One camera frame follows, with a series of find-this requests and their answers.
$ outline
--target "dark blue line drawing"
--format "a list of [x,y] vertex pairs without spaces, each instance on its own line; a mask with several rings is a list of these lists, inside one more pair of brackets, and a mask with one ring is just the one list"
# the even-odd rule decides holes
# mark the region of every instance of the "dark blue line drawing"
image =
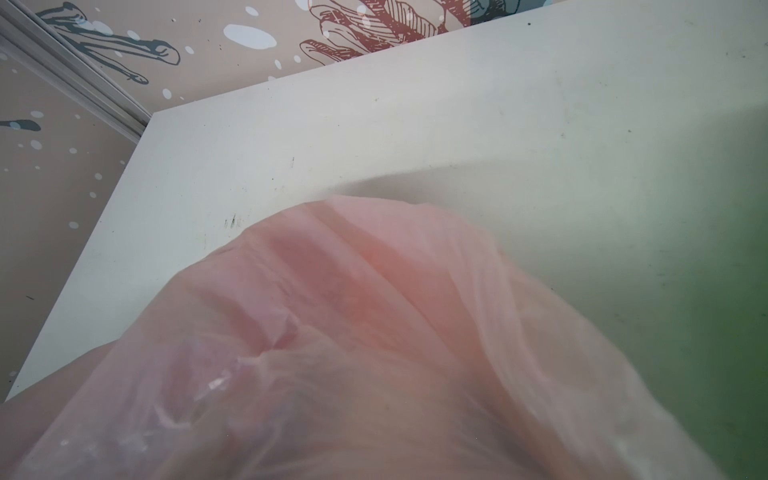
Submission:
[[88,21],[88,17],[76,5],[64,2],[60,8],[50,8],[38,12],[42,21],[53,27],[66,41],[79,52],[87,55],[105,67],[119,71],[128,80],[138,84],[149,84],[142,74],[132,71],[106,52],[119,51],[122,54],[159,60],[169,65],[181,62],[179,51],[168,42],[162,40],[134,40],[122,35],[109,35],[96,31]]
[[0,127],[10,127],[14,130],[40,131],[40,125],[34,120],[0,120]]

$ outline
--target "hand drawing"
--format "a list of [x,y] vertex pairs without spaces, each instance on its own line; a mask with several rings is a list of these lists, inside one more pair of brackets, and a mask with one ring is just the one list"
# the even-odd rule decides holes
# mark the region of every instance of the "hand drawing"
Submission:
[[149,80],[113,59],[112,52],[151,58],[169,65],[178,65],[181,61],[179,51],[166,41],[134,40],[131,37],[96,31],[82,10],[70,2],[64,2],[60,8],[38,12],[37,16],[53,27],[79,52],[105,67],[119,71],[128,80],[139,84],[146,85]]
[[10,127],[13,130],[40,131],[40,125],[34,120],[0,120],[0,127]]
[[520,0],[312,0],[328,43],[301,42],[323,65],[516,13]]

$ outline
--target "beige wallpaper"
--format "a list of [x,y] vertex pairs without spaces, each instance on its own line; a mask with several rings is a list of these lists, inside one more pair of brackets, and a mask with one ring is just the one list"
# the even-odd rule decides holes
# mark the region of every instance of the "beige wallpaper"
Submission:
[[25,4],[146,109],[159,111],[550,1],[25,0]]
[[1,51],[0,92],[2,400],[135,145]]

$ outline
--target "plastic bag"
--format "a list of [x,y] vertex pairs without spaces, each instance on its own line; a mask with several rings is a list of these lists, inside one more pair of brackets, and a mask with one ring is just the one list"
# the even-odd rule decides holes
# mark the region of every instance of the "plastic bag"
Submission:
[[486,232],[333,197],[177,274],[13,478],[722,478]]

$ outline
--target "metal frame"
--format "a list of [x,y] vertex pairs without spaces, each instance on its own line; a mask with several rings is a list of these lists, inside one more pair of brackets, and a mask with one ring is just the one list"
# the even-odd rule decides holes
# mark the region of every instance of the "metal frame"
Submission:
[[134,142],[151,114],[18,0],[0,0],[0,48]]

